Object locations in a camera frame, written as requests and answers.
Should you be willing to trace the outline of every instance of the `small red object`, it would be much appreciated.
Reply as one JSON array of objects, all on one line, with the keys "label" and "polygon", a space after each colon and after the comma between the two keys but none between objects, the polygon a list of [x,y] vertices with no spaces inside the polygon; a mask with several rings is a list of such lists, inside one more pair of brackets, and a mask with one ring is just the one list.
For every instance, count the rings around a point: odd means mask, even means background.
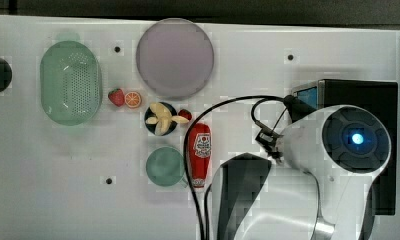
[{"label": "small red object", "polygon": [[188,153],[191,163],[191,178],[195,188],[203,188],[212,151],[210,128],[197,123],[188,136]]},{"label": "small red object", "polygon": [[191,119],[193,118],[190,111],[188,111],[187,109],[181,109],[181,111],[179,111],[178,113],[178,116],[184,117],[188,119],[188,121],[191,121]]},{"label": "small red object", "polygon": [[123,91],[120,88],[109,92],[108,97],[110,101],[118,107],[125,104],[125,94],[123,94]]}]

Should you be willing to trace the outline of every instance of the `strawberry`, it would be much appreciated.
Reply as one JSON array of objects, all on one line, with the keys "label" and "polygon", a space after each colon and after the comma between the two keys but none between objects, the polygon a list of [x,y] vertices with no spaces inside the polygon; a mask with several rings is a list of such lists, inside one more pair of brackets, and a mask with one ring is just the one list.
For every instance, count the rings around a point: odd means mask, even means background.
[{"label": "strawberry", "polygon": [[120,88],[116,88],[115,90],[109,92],[108,97],[110,101],[118,107],[125,104],[125,95]]},{"label": "strawberry", "polygon": [[184,117],[188,119],[188,121],[191,121],[191,119],[193,118],[193,116],[187,109],[181,109],[181,111],[179,111],[178,113],[178,116]]}]

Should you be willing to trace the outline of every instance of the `orange slice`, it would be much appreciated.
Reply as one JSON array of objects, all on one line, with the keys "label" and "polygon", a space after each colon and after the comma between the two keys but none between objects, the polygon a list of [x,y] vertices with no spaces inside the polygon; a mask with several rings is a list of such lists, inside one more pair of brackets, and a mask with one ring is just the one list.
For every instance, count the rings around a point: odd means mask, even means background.
[{"label": "orange slice", "polygon": [[129,108],[137,108],[141,105],[141,95],[137,92],[129,92],[125,95],[125,103]]}]

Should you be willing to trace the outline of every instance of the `black cable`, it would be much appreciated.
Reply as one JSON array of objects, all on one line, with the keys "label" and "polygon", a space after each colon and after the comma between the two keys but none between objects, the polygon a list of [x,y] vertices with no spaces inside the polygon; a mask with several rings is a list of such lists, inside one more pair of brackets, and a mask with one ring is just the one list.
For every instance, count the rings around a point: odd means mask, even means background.
[{"label": "black cable", "polygon": [[274,129],[271,130],[268,126],[266,126],[265,124],[263,124],[261,121],[257,120],[256,117],[255,117],[255,115],[254,115],[254,112],[256,111],[256,108],[257,108],[260,104],[262,104],[262,103],[264,103],[264,102],[273,101],[273,100],[274,100],[274,99],[262,99],[262,100],[260,100],[260,101],[257,101],[257,102],[253,105],[252,110],[251,110],[251,112],[250,112],[250,115],[251,115],[251,117],[252,117],[253,122],[254,122],[258,127],[260,127],[262,130],[268,132],[268,134],[272,135],[273,137],[278,138],[278,137],[280,137],[280,136],[279,136],[279,134],[275,133],[275,131],[274,131],[274,130],[275,130],[275,127],[274,127]]},{"label": "black cable", "polygon": [[193,187],[193,183],[191,181],[191,175],[189,174],[188,171],[188,162],[187,162],[187,146],[188,146],[188,136],[191,132],[191,130],[193,129],[193,127],[196,125],[196,123],[198,123],[200,121],[200,119],[202,119],[206,114],[208,114],[209,112],[213,111],[214,109],[226,105],[228,103],[232,103],[232,102],[236,102],[236,101],[241,101],[241,100],[249,100],[249,99],[256,99],[256,98],[263,98],[263,99],[268,99],[268,101],[279,101],[279,102],[283,102],[283,98],[280,97],[275,97],[275,96],[267,96],[267,95],[256,95],[256,96],[244,96],[244,97],[238,97],[238,98],[234,98],[234,99],[230,99],[230,100],[226,100],[223,101],[221,103],[218,103],[216,105],[213,105],[212,107],[208,108],[206,111],[204,111],[202,114],[200,114],[200,116],[198,116],[193,123],[191,123],[190,127],[187,130],[187,133],[185,134],[185,138],[184,138],[184,154],[183,154],[183,158],[184,158],[184,170],[185,170],[185,175],[188,178],[188,186],[190,187],[191,190],[191,195],[193,197],[194,200],[194,204],[196,206],[196,212],[197,212],[197,218],[199,221],[199,227],[200,227],[200,237],[202,240],[205,240],[205,232],[204,232],[204,225],[203,225],[203,220],[201,217],[201,211],[200,211],[200,205],[199,205],[199,201],[197,199],[197,195],[195,192],[195,189]]},{"label": "black cable", "polygon": [[275,132],[275,128],[277,127],[279,121],[281,120],[282,116],[284,116],[285,111],[287,111],[287,108],[284,109],[284,111],[282,111],[280,117],[278,118],[277,122],[275,123],[274,127],[272,128],[272,132]]},{"label": "black cable", "polygon": [[207,187],[206,193],[204,194],[204,219],[206,220],[206,240],[209,240],[210,235],[209,235],[209,209],[207,207],[207,199],[209,196],[210,189],[212,187],[212,184]]}]

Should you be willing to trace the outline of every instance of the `bottle label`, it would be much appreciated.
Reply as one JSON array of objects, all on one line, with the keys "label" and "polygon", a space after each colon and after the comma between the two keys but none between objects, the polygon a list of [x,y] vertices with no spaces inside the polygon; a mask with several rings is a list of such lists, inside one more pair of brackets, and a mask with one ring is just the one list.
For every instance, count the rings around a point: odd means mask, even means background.
[{"label": "bottle label", "polygon": [[210,157],[212,145],[210,142],[210,133],[198,133],[194,142],[194,150],[197,157]]},{"label": "bottle label", "polygon": [[204,179],[193,179],[193,187],[204,187],[205,180]]}]

